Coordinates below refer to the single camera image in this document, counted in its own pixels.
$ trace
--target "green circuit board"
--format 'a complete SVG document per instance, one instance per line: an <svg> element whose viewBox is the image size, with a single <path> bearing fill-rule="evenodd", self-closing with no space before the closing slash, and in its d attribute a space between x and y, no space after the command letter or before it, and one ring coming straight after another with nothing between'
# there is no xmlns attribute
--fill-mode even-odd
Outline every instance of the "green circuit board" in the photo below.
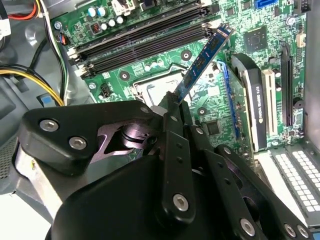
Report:
<svg viewBox="0 0 320 240"><path fill-rule="evenodd" d="M125 30L133 22L148 19L153 15L169 11L176 5L183 5L187 1L171 1L141 11L133 10L125 16L126 21L114 29L100 32L95 35L87 27L88 8L105 7L107 16L95 18L95 22L101 23L116 18L116 13L110 5L111 0L96 0L80 6L73 12L66 13L52 20L62 24L59 31L68 37L69 43L66 49L78 47L88 42L112 34L113 31ZM293 0L278 0L261 9L255 8L255 0L212 0L212 6L219 6L218 12L207 17L210 21L228 23L235 29L234 34L227 42L216 60L230 63L232 54L245 53L260 67L265 69L281 68L281 41L288 43L293 59L293 97L303 98L305 79L305 47L298 47L297 35L304 34L306 29L306 14L294 14ZM253 36L260 38L260 44L254 48L249 41ZM181 74L196 59L207 39L197 40L182 45L160 54L137 60L134 63L109 70L94 77L84 77L91 96L96 103L140 100L147 105L157 105L167 90L173 91L181 78ZM281 78L275 79L281 84ZM107 85L110 89L108 97L101 96L101 86ZM237 124L232 121L232 110L226 90L226 81L221 68L213 70L213 66L202 75L190 92L187 102L190 106L193 121L202 125L209 134L212 145L227 144L238 154L246 157L249 162L253 157L252 140L250 139L250 120L248 119L248 103L246 103L246 91L237 77L231 74L230 85L236 96L233 105L240 103L241 108L234 109L237 116ZM303 110L293 110L293 125L286 127L282 121L282 92L276 93L277 126L278 134L267 134L267 148L279 145L293 144L301 139L303 127ZM199 112L205 108L205 114ZM238 128L241 137L236 137L235 128Z"/></svg>

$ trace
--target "ram slot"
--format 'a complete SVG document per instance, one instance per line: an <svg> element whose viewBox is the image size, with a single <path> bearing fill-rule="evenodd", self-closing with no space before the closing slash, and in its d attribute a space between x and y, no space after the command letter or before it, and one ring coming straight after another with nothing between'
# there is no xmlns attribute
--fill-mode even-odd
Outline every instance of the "ram slot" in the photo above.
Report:
<svg viewBox="0 0 320 240"><path fill-rule="evenodd" d="M156 16L153 16L151 18L143 20L139 23L130 25L130 26L128 26L124 29L121 29L117 32L113 32L112 36L110 36L110 35L103 36L103 37L95 39L91 42L88 42L84 45L81 45L76 48L76 52L78 54L85 53L91 49L98 48L99 46L102 46L102 45L106 45L111 41L118 40L118 39L123 38L125 36L131 35L135 32L141 31L145 28L150 28L154 25L161 24L162 22L168 21L168 20L175 18L177 16L184 15L188 12L199 9L200 7L201 7L201 5L199 5L196 0L189 2L183 6L176 7L172 10L169 10L167 12L163 12L161 14L158 14Z"/></svg>
<svg viewBox="0 0 320 240"><path fill-rule="evenodd" d="M85 73L83 77L93 77L107 71L121 68L125 65L209 37L210 34L211 32L202 28L201 24L196 24L188 29L179 30L156 40L119 51L108 56L107 59L89 62L86 65L89 71Z"/></svg>
<svg viewBox="0 0 320 240"><path fill-rule="evenodd" d="M109 41L108 44L103 44L99 47L95 47L85 52L79 53L79 59L81 61L85 61L89 58L96 58L99 55L103 55L107 52L111 52L119 48L128 47L129 45L135 44L137 41L149 38L151 36L154 36L156 38L157 35L163 34L164 31L178 28L179 26L183 26L187 23L190 23L191 21L201 18L203 15L202 11L202 9L195 9L156 25L146 27L140 31L136 31L122 38L117 38L115 40Z"/></svg>

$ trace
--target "white pci slot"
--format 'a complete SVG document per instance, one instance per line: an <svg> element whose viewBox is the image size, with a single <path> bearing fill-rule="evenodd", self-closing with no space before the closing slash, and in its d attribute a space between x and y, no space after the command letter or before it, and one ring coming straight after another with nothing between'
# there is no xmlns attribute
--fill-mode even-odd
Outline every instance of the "white pci slot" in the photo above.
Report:
<svg viewBox="0 0 320 240"><path fill-rule="evenodd" d="M270 136L278 134L277 101L276 101L276 78L271 69L262 71L262 84L264 97L267 105L267 130Z"/></svg>

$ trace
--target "black pcie slot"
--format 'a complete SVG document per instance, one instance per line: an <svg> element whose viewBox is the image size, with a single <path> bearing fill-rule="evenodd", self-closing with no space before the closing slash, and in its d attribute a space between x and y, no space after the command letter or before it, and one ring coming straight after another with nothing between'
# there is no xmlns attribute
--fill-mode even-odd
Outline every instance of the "black pcie slot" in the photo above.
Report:
<svg viewBox="0 0 320 240"><path fill-rule="evenodd" d="M282 122L287 127L293 125L293 70L293 57L290 56L290 46L286 42L282 42Z"/></svg>

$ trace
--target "motherboard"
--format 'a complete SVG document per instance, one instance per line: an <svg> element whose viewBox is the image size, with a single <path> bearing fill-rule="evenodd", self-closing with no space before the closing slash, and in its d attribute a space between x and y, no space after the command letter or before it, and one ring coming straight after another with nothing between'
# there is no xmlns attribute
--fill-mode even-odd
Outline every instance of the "motherboard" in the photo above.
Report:
<svg viewBox="0 0 320 240"><path fill-rule="evenodd" d="M308 0L87 0L51 20L96 103L158 105L219 24L234 33L188 93L194 124L253 165L303 138Z"/></svg>

